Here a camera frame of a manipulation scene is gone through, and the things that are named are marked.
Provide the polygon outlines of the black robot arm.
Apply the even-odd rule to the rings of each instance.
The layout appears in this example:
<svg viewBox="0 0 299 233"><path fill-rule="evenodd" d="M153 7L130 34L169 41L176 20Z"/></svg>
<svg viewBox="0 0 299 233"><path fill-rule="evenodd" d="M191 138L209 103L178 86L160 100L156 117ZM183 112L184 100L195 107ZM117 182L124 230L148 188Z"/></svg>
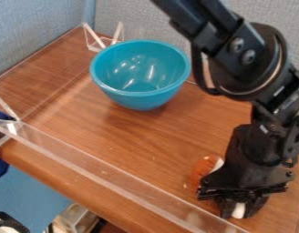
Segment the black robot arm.
<svg viewBox="0 0 299 233"><path fill-rule="evenodd" d="M236 205L249 218L294 180L299 157L299 70L279 30L251 23L220 0L150 0L191 44L200 89L251 103L251 122L233 129L221 167L199 181L220 217Z"/></svg>

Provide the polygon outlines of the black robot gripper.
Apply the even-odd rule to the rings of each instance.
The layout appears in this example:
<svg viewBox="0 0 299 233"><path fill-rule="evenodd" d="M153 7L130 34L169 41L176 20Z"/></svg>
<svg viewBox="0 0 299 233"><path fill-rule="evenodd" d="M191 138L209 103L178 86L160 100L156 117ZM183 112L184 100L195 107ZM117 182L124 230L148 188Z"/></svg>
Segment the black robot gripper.
<svg viewBox="0 0 299 233"><path fill-rule="evenodd" d="M217 199L220 218L228 219L236 201L244 201L244 218L251 218L264 206L272 193L285 191L294 179L279 166L275 138L263 138L253 125L233 129L228 142L224 164L199 181L197 199Z"/></svg>

